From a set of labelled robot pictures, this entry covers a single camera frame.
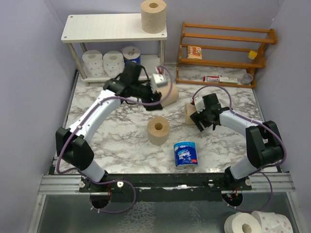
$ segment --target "white marble surface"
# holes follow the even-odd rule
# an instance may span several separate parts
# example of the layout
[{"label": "white marble surface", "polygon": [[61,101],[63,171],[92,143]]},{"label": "white marble surface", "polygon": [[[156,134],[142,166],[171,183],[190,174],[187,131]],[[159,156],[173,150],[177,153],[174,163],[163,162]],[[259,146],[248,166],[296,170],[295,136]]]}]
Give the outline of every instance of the white marble surface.
[{"label": "white marble surface", "polygon": [[[175,74],[175,67],[170,67]],[[183,67],[180,78],[201,80],[206,75],[235,75],[241,77],[242,69],[217,67]],[[94,102],[103,84],[86,87],[78,82],[67,127],[75,122]],[[147,112],[142,106],[122,104],[115,110],[95,133],[91,147],[95,160],[109,173],[180,173],[180,172],[223,172],[246,156],[245,138],[233,130],[218,126],[205,129],[202,133],[196,126],[184,123],[184,105],[189,102],[200,85],[178,84],[179,101],[162,111]],[[228,87],[232,96],[232,107],[239,113],[254,119],[261,119],[253,90],[249,88]],[[199,95],[216,93],[222,106],[228,106],[226,93],[216,87],[208,87]],[[165,117],[171,126],[168,141],[155,146],[148,141],[147,123],[156,116]],[[196,168],[176,169],[173,145],[179,141],[193,141],[197,146],[198,162]],[[61,163],[61,170],[70,167]]]}]

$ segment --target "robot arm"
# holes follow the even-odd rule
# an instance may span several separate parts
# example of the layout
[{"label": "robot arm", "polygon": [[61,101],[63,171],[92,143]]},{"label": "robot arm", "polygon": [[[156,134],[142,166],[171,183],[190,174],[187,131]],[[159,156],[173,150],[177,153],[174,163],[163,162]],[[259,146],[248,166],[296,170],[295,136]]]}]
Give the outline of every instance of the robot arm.
[{"label": "robot arm", "polygon": [[[192,104],[195,105],[196,112],[190,117],[200,131],[204,130],[203,127],[212,125],[215,130],[217,125],[223,125],[246,137],[247,157],[225,170],[228,185],[233,185],[258,169],[283,159],[284,152],[280,142],[271,133],[256,123],[236,116],[228,107],[222,108],[216,94],[195,99]],[[259,123],[268,127],[280,138],[274,122],[259,121]]]},{"label": "robot arm", "polygon": [[[166,79],[154,74],[147,81],[139,81],[143,66],[128,62],[123,73],[107,81],[92,106],[68,129],[56,132],[56,151],[67,162],[74,165],[92,180],[99,182],[106,171],[94,160],[94,152],[89,146],[93,135],[106,117],[127,97],[140,98],[144,103],[155,103],[161,99],[156,89],[167,85]],[[147,111],[161,110],[161,104],[145,106]]]}]

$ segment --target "wooden rack rail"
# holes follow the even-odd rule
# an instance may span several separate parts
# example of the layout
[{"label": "wooden rack rail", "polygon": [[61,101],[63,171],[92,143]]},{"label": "wooden rack rail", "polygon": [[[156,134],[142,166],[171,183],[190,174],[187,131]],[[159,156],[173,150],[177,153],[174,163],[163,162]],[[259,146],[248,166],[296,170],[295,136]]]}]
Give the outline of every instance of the wooden rack rail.
[{"label": "wooden rack rail", "polygon": [[[213,35],[213,34],[200,34],[200,33],[187,33],[186,28],[206,28],[206,29],[221,29],[221,30],[231,30],[231,31],[243,31],[243,32],[256,32],[256,33],[266,33],[266,38],[253,38],[253,37],[240,37],[240,36],[226,36],[226,35]],[[245,42],[255,42],[260,43],[260,46],[256,51],[258,54],[251,63],[240,63],[240,62],[223,62],[223,61],[210,61],[210,60],[197,60],[188,59],[182,57],[182,48],[187,46],[198,46],[202,49],[208,50],[227,50],[227,51],[237,51],[237,52],[250,52],[252,49],[242,49],[242,48],[231,48],[231,47],[217,47],[217,46],[207,46],[207,45],[193,45],[193,44],[183,44],[183,39],[185,37],[192,38],[203,38],[203,39],[217,39],[217,40],[230,40],[230,41],[245,41]],[[207,82],[198,82],[190,80],[181,80],[178,78],[179,66],[180,64],[185,65],[199,65],[199,66],[211,66],[211,67],[229,67],[229,68],[240,68],[246,69],[247,73],[252,74],[255,77],[255,71],[257,68],[265,68],[266,60],[264,58],[264,52],[268,44],[276,44],[277,35],[274,29],[256,29],[256,28],[237,28],[237,27],[226,27],[226,26],[215,26],[215,25],[202,25],[202,24],[191,24],[183,22],[178,59],[177,59],[177,71],[176,71],[176,82],[177,83],[190,83],[190,84],[215,84]],[[256,81],[253,79],[250,85],[242,84],[228,84],[228,83],[218,83],[221,86],[233,86],[233,87],[246,87],[255,88]]]}]

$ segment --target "kraft paper roll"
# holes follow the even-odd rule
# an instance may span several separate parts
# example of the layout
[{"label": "kraft paper roll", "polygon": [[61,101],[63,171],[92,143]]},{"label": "kraft paper roll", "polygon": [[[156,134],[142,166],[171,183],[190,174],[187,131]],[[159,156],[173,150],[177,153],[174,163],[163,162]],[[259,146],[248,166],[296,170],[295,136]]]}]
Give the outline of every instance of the kraft paper roll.
[{"label": "kraft paper roll", "polygon": [[261,226],[261,232],[293,233],[291,222],[284,215],[254,211],[252,212],[252,216],[259,222]]},{"label": "kraft paper roll", "polygon": [[97,50],[86,51],[82,55],[82,60],[87,71],[92,77],[100,77],[105,74],[103,55]]},{"label": "kraft paper roll", "polygon": [[103,57],[104,68],[108,76],[115,78],[124,70],[124,59],[122,53],[119,51],[109,51]]},{"label": "kraft paper roll", "polygon": [[259,222],[250,214],[236,213],[225,221],[225,233],[261,233]]},{"label": "kraft paper roll", "polygon": [[190,118],[190,116],[195,112],[196,112],[196,109],[194,105],[190,103],[185,104],[185,124],[186,125],[195,125],[193,120],[191,120]]},{"label": "kraft paper roll", "polygon": [[159,33],[166,27],[166,3],[146,0],[141,4],[141,26],[147,33]]},{"label": "kraft paper roll", "polygon": [[161,146],[169,138],[170,124],[164,117],[157,116],[148,122],[147,131],[149,141]]},{"label": "kraft paper roll", "polygon": [[[168,94],[170,87],[171,87],[171,83],[168,83],[166,86],[163,86],[163,87],[160,87],[157,89],[157,92],[161,92],[161,94],[162,94],[161,99],[163,99],[163,97],[165,97]],[[178,99],[179,99],[178,89],[177,89],[177,86],[175,84],[173,84],[171,94],[169,95],[169,97],[166,100],[164,100],[161,103],[161,105],[164,107],[166,105],[169,105],[170,103],[176,102]]]}]

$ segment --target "white wall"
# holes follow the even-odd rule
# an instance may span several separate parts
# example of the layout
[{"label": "white wall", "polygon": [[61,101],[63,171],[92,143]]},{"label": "white wall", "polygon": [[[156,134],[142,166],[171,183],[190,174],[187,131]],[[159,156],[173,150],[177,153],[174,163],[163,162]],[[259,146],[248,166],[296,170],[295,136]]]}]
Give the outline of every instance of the white wall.
[{"label": "white wall", "polygon": [[75,65],[43,0],[0,3],[0,232],[27,232]]},{"label": "white wall", "polygon": [[256,94],[265,119],[277,123],[288,150],[285,168],[297,189],[305,219],[311,218],[311,1],[285,0],[271,28],[279,42],[257,74]]},{"label": "white wall", "polygon": [[[68,15],[74,14],[139,13],[140,4],[143,0],[50,0],[50,2],[65,24]],[[283,0],[165,0],[165,2],[167,4],[168,30],[165,60],[166,62],[176,62],[183,21],[236,27],[269,28]],[[109,42],[108,44],[89,44],[87,46],[88,49],[98,49],[105,53],[109,50],[121,50],[128,45],[141,48],[142,54],[157,53],[157,42]],[[216,59],[215,56],[219,52],[206,50],[204,54],[210,55],[209,58]],[[217,59],[225,60],[229,56],[232,61],[237,55],[241,56],[239,57],[241,59],[247,57],[244,53],[234,53],[232,56],[232,52],[227,52]]]}]

